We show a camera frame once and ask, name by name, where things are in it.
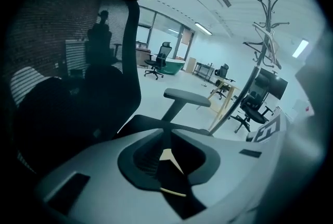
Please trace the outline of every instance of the chair seat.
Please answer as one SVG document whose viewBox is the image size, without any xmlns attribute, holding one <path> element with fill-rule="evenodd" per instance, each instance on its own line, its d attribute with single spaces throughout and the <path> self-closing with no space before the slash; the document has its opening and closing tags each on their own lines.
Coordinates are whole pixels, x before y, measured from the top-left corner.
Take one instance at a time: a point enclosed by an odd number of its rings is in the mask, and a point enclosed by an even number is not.
<svg viewBox="0 0 333 224">
<path fill-rule="evenodd" d="M 243 111 L 245 112 L 245 114 L 251 118 L 253 121 L 260 123 L 260 124 L 265 124 L 266 123 L 266 119 L 264 116 L 262 116 L 258 111 L 251 109 L 248 106 L 244 106 Z"/>
<path fill-rule="evenodd" d="M 156 63 L 156 61 L 153 60 L 145 60 L 145 63 L 150 65 L 150 66 L 158 66 L 158 64 Z"/>
<path fill-rule="evenodd" d="M 120 131 L 117 135 L 113 137 L 113 139 L 121 138 L 127 135 L 131 135 L 133 133 L 152 130 L 152 129 L 164 129 L 164 130 L 187 130 L 195 133 L 199 133 L 202 135 L 209 136 L 209 131 L 204 129 L 195 129 L 183 125 L 178 125 L 174 123 L 170 123 L 167 121 L 159 120 L 156 118 L 150 118 L 143 115 L 135 115 Z"/>
</svg>

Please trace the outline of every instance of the white floor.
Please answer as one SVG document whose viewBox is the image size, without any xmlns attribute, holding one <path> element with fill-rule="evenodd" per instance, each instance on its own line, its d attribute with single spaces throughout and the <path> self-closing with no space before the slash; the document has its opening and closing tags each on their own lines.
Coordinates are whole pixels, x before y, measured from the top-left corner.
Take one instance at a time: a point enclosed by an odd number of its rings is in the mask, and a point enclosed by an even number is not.
<svg viewBox="0 0 333 224">
<path fill-rule="evenodd" d="M 164 75 L 164 78 L 159 77 L 158 80 L 155 80 L 155 76 L 151 74 L 144 77 L 144 72 L 144 69 L 138 68 L 142 100 L 135 115 L 141 114 L 161 119 L 173 103 L 173 100 L 163 97 L 166 88 L 194 92 L 203 96 L 208 96 L 212 89 L 215 88 L 211 83 L 204 82 L 201 78 L 183 71 L 180 71 L 174 76 Z M 217 94 L 214 95 L 214 101 L 216 103 L 222 105 L 223 100 L 224 97 L 220 101 L 219 96 Z M 196 108 L 197 106 L 195 105 L 186 104 L 172 122 L 197 129 L 208 129 L 214 120 L 216 113 L 206 107 L 201 107 L 198 110 L 196 110 Z M 235 116 L 238 114 L 243 116 L 242 113 L 239 113 L 236 110 L 233 115 Z M 250 125 L 251 131 L 255 131 L 260 126 L 253 121 L 250 122 Z M 238 126 L 238 121 L 230 119 L 217 130 L 214 137 L 227 140 L 245 141 L 248 131 L 242 127 L 238 133 L 235 134 L 234 130 Z"/>
</svg>

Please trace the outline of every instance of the green bathtub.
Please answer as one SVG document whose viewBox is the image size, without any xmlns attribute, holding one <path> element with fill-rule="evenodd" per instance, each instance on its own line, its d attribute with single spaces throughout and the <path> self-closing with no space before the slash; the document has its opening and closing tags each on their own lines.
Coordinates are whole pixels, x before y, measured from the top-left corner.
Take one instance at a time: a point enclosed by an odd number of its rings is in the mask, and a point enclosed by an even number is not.
<svg viewBox="0 0 333 224">
<path fill-rule="evenodd" d="M 162 74 L 168 74 L 168 75 L 176 75 L 178 73 L 178 71 L 180 71 L 185 65 L 185 61 L 171 59 L 171 58 L 167 58 L 165 63 L 166 63 L 166 66 L 160 70 L 157 70 L 157 72 L 160 72 Z"/>
</svg>

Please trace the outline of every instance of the person silhouette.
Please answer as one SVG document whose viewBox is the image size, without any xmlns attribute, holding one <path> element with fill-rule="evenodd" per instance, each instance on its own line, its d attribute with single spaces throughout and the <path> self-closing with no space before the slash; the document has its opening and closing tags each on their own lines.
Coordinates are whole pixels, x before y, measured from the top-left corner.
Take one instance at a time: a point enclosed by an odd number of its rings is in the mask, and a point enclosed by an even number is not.
<svg viewBox="0 0 333 224">
<path fill-rule="evenodd" d="M 112 33 L 109 31 L 109 25 L 106 24 L 109 13 L 103 10 L 98 16 L 100 16 L 100 22 L 94 24 L 87 33 L 87 63 L 91 65 L 111 65 L 110 40 Z"/>
</svg>

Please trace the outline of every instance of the computer monitor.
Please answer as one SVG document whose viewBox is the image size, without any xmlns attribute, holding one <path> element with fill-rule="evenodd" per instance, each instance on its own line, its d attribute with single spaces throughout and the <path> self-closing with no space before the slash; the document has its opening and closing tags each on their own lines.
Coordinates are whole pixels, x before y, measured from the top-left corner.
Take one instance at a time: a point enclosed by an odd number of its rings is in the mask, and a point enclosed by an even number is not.
<svg viewBox="0 0 333 224">
<path fill-rule="evenodd" d="M 260 74 L 267 77 L 270 81 L 268 92 L 272 94 L 274 97 L 281 100 L 288 85 L 288 82 L 283 78 L 280 78 L 279 75 L 274 75 L 273 73 L 263 68 L 260 69 Z"/>
</svg>

